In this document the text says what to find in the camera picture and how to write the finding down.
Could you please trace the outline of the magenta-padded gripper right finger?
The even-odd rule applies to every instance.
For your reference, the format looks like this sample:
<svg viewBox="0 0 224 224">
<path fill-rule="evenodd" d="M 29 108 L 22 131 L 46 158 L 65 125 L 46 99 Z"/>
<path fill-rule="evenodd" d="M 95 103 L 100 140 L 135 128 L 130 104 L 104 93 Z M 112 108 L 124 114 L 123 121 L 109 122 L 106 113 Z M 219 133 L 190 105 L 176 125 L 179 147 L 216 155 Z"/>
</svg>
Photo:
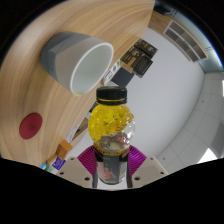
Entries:
<svg viewBox="0 0 224 224">
<path fill-rule="evenodd" d="M 128 188 L 140 188 L 168 175 L 159 161 L 146 157 L 134 146 L 130 147 L 126 182 Z"/>
</svg>

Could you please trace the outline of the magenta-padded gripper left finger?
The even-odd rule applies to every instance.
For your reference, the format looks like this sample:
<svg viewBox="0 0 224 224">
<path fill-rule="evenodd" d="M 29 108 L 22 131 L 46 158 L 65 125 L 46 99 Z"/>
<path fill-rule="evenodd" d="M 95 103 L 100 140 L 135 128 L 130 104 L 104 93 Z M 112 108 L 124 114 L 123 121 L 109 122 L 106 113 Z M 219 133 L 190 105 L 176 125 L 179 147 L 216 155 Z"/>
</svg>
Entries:
<svg viewBox="0 0 224 224">
<path fill-rule="evenodd" d="M 57 176 L 84 188 L 97 187 L 94 148 L 84 150 L 78 157 L 70 157 L 57 172 Z"/>
</svg>

